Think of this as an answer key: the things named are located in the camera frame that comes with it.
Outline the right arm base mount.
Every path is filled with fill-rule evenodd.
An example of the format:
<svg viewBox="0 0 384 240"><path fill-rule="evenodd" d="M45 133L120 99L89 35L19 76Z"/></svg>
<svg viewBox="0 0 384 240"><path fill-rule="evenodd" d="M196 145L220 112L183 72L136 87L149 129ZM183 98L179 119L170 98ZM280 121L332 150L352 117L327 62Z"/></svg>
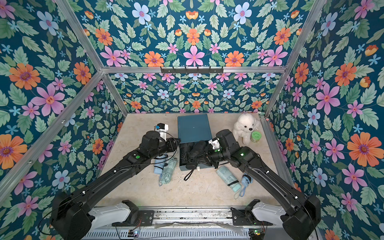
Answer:
<svg viewBox="0 0 384 240"><path fill-rule="evenodd" d="M231 207L232 220L234 226L272 226L272 223L259 221L252 213L253 207L260 203L258 199L251 201L244 209Z"/></svg>

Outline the teal drawer cabinet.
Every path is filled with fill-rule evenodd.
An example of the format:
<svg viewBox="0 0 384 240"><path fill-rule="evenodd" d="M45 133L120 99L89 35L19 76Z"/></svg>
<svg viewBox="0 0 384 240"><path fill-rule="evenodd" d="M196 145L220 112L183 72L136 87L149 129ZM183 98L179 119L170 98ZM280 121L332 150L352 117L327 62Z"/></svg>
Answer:
<svg viewBox="0 0 384 240"><path fill-rule="evenodd" d="M183 143L197 143L199 141L206 141L208 150L209 140L211 140L212 133L209 124L209 118L207 114L197 115L185 115L178 117L178 138ZM201 169L211 168L212 165L209 163L207 157L203 157L199 162L198 166ZM181 166L179 162L179 168L181 171L188 171L185 166Z"/></svg>

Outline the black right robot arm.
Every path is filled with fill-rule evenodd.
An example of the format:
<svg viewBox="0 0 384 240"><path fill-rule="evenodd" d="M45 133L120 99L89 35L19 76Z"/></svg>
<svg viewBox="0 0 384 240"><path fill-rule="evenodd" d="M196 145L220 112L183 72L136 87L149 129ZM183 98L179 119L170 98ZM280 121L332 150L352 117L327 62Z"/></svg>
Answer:
<svg viewBox="0 0 384 240"><path fill-rule="evenodd" d="M207 158L215 168L228 161L233 167L257 181L279 203L273 206L253 200L246 207L246 216L259 222L282 227L293 240L307 240L321 221L321 202L307 196L273 172L260 155L249 147L241 147L233 133L221 130L214 138L217 148L208 151Z"/></svg>

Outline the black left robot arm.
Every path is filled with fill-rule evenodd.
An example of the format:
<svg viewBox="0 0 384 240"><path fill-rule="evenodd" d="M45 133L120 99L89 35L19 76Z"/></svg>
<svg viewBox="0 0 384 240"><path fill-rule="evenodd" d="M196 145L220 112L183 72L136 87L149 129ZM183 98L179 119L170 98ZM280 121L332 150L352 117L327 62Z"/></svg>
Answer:
<svg viewBox="0 0 384 240"><path fill-rule="evenodd" d="M80 240L91 229L96 219L89 212L120 184L141 172L151 160L175 152L180 139L164 140L159 132L148 131L140 145L127 153L108 172L73 193L60 193L53 200L50 223L64 240Z"/></svg>

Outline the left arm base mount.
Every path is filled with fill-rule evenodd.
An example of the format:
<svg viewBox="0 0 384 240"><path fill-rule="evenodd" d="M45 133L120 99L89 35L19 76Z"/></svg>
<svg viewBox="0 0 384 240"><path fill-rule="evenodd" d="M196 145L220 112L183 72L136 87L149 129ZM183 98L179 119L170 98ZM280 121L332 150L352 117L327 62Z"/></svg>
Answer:
<svg viewBox="0 0 384 240"><path fill-rule="evenodd" d="M114 227L148 227L154 220L153 210L142 210L129 200L122 201L119 207L125 212L121 221L112 223Z"/></svg>

